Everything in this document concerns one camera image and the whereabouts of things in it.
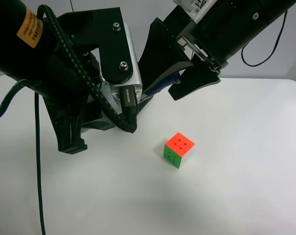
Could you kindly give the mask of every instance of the black cable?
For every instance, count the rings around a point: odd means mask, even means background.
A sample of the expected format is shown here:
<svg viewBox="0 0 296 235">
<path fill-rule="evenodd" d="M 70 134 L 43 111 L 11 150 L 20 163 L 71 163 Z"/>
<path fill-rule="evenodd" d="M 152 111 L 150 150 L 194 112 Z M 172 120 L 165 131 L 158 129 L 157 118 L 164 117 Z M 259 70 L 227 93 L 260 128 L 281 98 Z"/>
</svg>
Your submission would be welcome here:
<svg viewBox="0 0 296 235">
<path fill-rule="evenodd" d="M 137 129 L 137 122 L 134 123 L 132 120 L 127 120 L 125 117 L 121 117 L 115 112 L 110 103 L 106 100 L 104 95 L 97 87 L 95 81 L 88 75 L 82 63 L 79 61 L 77 55 L 69 43 L 68 36 L 63 32 L 51 8 L 46 5 L 40 5 L 37 13 L 38 18 L 42 19 L 44 14 L 46 14 L 46 17 L 52 26 L 51 28 L 60 44 L 60 48 L 62 49 L 66 58 L 73 64 L 77 74 L 80 75 L 81 79 L 86 83 L 92 98 L 99 103 L 105 115 L 117 127 L 123 131 L 133 133 Z"/>
<path fill-rule="evenodd" d="M 279 40 L 280 40 L 281 34 L 282 34 L 282 32 L 283 32 L 283 30 L 284 30 L 284 27 L 285 27 L 285 22 L 286 22 L 286 18 L 287 18 L 287 13 L 288 13 L 288 11 L 285 12 L 283 25 L 282 25 L 282 27 L 281 27 L 280 33 L 279 33 L 279 35 L 278 35 L 278 38 L 277 38 L 277 40 L 276 40 L 276 43 L 275 43 L 274 49 L 273 49 L 272 53 L 270 54 L 270 56 L 269 56 L 266 60 L 264 60 L 263 62 L 261 62 L 261 63 L 259 63 L 259 64 L 256 64 L 256 65 L 250 65 L 250 64 L 248 64 L 248 63 L 246 62 L 246 60 L 245 60 L 245 58 L 244 58 L 244 49 L 246 48 L 246 46 L 247 46 L 248 44 L 246 44 L 246 45 L 242 48 L 242 50 L 241 50 L 241 59 L 242 59 L 242 61 L 243 61 L 246 65 L 248 65 L 248 66 L 250 66 L 250 67 L 257 67 L 257 66 L 260 66 L 260 65 L 264 64 L 265 62 L 267 62 L 267 61 L 273 56 L 273 54 L 275 53 L 275 51 L 276 51 L 276 49 L 277 49 L 277 46 L 278 46 L 278 43 L 279 43 Z"/>
<path fill-rule="evenodd" d="M 8 94 L 5 96 L 5 98 L 3 99 L 1 105 L 0 105 L 0 117 L 3 116 L 3 114 L 5 113 L 5 111 L 7 110 L 7 108 L 9 107 L 13 97 L 16 95 L 17 92 L 19 92 L 22 88 L 24 88 L 25 86 L 35 86 L 38 85 L 39 82 L 38 81 L 28 81 L 28 80 L 21 80 L 19 82 L 17 82 L 12 88 L 11 90 L 8 92 Z"/>
<path fill-rule="evenodd" d="M 46 235 L 44 210 L 41 189 L 41 163 L 40 163 L 40 118 L 39 118 L 39 95 L 35 93 L 35 122 L 36 122 L 36 162 L 37 162 L 37 188 L 39 201 L 39 215 L 42 235 Z"/>
<path fill-rule="evenodd" d="M 71 2 L 71 0 L 69 0 L 69 2 L 70 2 L 71 10 L 72 12 L 74 12 L 73 3 Z"/>
</svg>

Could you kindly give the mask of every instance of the blue object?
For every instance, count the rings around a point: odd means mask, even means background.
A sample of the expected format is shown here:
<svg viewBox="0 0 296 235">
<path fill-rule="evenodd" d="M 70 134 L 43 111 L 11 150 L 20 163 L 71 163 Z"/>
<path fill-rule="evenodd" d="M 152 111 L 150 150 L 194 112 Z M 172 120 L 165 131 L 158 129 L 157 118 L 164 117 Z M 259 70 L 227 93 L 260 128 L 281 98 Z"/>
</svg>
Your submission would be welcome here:
<svg viewBox="0 0 296 235">
<path fill-rule="evenodd" d="M 155 87 L 153 87 L 152 89 L 147 91 L 145 94 L 148 97 L 151 97 L 151 96 L 155 95 L 156 93 L 159 93 L 160 91 L 162 91 L 165 87 L 168 87 L 173 84 L 180 84 L 180 82 L 181 82 L 181 75 L 179 72 L 176 72 L 176 73 L 166 77 L 162 81 L 160 81 Z"/>
</svg>

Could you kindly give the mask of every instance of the robotic arm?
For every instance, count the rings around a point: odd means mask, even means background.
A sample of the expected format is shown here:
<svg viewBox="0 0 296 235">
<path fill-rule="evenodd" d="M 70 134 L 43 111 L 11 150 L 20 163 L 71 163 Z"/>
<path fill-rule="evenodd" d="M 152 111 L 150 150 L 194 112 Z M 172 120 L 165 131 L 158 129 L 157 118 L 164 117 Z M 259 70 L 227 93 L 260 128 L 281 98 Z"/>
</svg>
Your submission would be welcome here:
<svg viewBox="0 0 296 235">
<path fill-rule="evenodd" d="M 227 60 L 296 0 L 174 2 L 164 21 L 152 22 L 138 62 L 119 8 L 56 18 L 47 6 L 35 15 L 20 0 L 0 0 L 0 71 L 44 98 L 59 151 L 86 150 L 88 129 L 134 132 L 138 112 L 166 86 L 178 100 L 220 82 Z"/>
</svg>

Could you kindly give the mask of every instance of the orange warning label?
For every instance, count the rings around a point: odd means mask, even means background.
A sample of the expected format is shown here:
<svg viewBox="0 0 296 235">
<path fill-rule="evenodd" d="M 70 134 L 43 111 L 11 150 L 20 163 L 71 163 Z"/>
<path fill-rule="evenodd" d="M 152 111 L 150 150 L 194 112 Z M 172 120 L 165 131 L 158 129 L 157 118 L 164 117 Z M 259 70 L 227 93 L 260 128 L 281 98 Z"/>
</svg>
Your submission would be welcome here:
<svg viewBox="0 0 296 235">
<path fill-rule="evenodd" d="M 27 8 L 24 22 L 17 32 L 17 36 L 32 48 L 35 48 L 41 38 L 42 31 L 42 21 Z"/>
</svg>

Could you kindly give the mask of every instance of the white wall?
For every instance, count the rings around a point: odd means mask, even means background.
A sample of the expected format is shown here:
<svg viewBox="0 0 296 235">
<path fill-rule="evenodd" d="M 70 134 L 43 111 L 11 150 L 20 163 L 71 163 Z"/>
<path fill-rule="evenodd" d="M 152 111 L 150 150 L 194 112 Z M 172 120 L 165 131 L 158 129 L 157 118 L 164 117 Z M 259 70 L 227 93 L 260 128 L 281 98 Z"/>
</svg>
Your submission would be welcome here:
<svg viewBox="0 0 296 235">
<path fill-rule="evenodd" d="M 70 12 L 69 0 L 22 0 L 33 11 L 38 5 L 49 5 L 56 15 Z M 120 6 L 124 20 L 130 26 L 138 58 L 146 44 L 150 23 L 164 19 L 176 6 L 171 0 L 72 0 L 75 11 Z M 282 17 L 255 38 L 245 50 L 246 60 L 258 63 L 266 59 L 275 44 L 282 25 Z M 223 77 L 289 77 L 296 80 L 296 5 L 289 11 L 285 30 L 272 59 L 257 68 L 250 68 L 241 61 L 240 54 L 229 60 L 222 71 Z"/>
</svg>

